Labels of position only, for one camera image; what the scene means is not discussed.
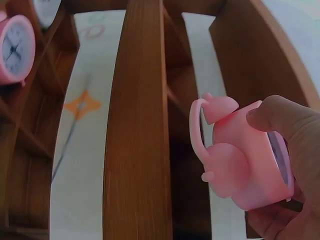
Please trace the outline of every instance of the orange star pattern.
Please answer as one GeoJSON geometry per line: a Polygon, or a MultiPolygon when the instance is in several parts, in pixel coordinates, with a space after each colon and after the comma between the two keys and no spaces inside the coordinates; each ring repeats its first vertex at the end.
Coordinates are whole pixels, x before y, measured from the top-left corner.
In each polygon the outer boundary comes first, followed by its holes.
{"type": "Polygon", "coordinates": [[[81,96],[73,100],[72,102],[64,104],[63,108],[68,109],[74,114],[76,120],[80,120],[87,113],[98,110],[101,106],[101,103],[94,100],[85,90],[81,96]],[[80,104],[84,103],[85,106],[80,108],[80,104]]]}

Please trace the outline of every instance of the clock hand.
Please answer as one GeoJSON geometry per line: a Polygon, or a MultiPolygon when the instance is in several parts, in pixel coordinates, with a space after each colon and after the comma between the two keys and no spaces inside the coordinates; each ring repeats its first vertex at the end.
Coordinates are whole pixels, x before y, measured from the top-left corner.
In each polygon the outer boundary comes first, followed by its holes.
{"type": "Polygon", "coordinates": [[[7,35],[5,35],[4,38],[9,42],[9,44],[11,45],[11,47],[14,47],[13,42],[11,41],[11,39],[10,39],[7,35]]]}
{"type": "Polygon", "coordinates": [[[5,61],[8,61],[8,59],[11,57],[12,53],[13,53],[13,51],[10,51],[9,56],[6,58],[6,60],[5,60],[5,61]]]}
{"type": "Polygon", "coordinates": [[[18,53],[17,51],[13,51],[13,52],[14,52],[14,54],[18,57],[18,59],[21,61],[21,54],[18,53]]]}

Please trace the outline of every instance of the wood grain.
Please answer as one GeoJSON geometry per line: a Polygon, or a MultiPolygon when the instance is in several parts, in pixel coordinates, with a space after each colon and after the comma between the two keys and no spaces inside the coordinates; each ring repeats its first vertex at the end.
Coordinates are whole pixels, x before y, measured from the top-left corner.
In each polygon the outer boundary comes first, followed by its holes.
{"type": "Polygon", "coordinates": [[[8,175],[17,138],[14,124],[0,124],[0,226],[8,226],[8,175]]]}
{"type": "Polygon", "coordinates": [[[228,0],[210,33],[227,95],[241,107],[276,94],[320,110],[300,56],[261,0],[228,0]]]}
{"type": "MultiPolygon", "coordinates": [[[[128,0],[62,0],[72,13],[107,10],[125,10],[128,0]]],[[[226,0],[165,0],[166,8],[178,13],[194,13],[215,16],[226,0]]]]}
{"type": "Polygon", "coordinates": [[[166,68],[192,64],[188,36],[183,34],[183,29],[179,29],[179,25],[175,24],[165,8],[163,9],[163,15],[166,68]]]}
{"type": "Polygon", "coordinates": [[[103,239],[172,239],[163,3],[130,0],[113,77],[103,239]]]}

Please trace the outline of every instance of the alarm clock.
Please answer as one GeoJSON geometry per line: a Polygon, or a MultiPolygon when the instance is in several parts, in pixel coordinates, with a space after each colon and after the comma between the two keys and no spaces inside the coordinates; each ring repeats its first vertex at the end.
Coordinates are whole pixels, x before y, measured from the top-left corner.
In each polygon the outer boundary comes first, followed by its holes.
{"type": "Polygon", "coordinates": [[[237,110],[234,99],[207,93],[192,103],[189,116],[191,144],[204,166],[202,180],[218,197],[231,198],[246,211],[289,201],[294,194],[284,139],[276,131],[262,132],[247,122],[247,113],[261,102],[237,110]],[[201,109],[206,122],[214,123],[213,145],[207,148],[201,139],[201,109]]]}
{"type": "Polygon", "coordinates": [[[43,29],[48,29],[53,23],[61,0],[32,0],[38,21],[43,29]]]}
{"type": "Polygon", "coordinates": [[[25,84],[35,60],[36,40],[30,21],[23,15],[7,18],[0,11],[0,85],[25,84]]]}

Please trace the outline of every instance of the fingernail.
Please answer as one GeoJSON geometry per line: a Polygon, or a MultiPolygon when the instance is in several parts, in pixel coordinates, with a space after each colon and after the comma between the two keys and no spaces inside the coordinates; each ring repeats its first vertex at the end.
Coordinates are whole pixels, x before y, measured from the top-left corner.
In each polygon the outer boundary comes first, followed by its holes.
{"type": "Polygon", "coordinates": [[[246,116],[247,116],[247,117],[251,116],[255,111],[256,111],[256,109],[252,109],[252,110],[248,111],[248,112],[246,113],[246,116]]]}

